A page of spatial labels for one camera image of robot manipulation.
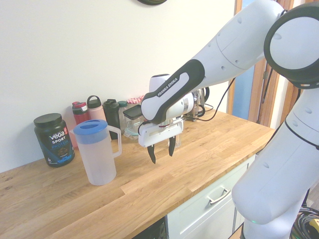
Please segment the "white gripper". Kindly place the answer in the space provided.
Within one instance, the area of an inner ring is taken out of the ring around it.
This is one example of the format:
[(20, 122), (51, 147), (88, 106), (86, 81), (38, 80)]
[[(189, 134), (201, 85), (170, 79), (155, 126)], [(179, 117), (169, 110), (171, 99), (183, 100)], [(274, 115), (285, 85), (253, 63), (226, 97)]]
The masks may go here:
[(169, 155), (173, 156), (176, 135), (181, 134), (183, 131), (183, 119), (176, 119), (168, 126), (160, 127), (159, 125), (149, 123), (144, 124), (139, 129), (139, 144), (142, 147), (147, 147), (148, 154), (153, 164), (156, 163), (155, 146), (163, 140), (169, 139)]

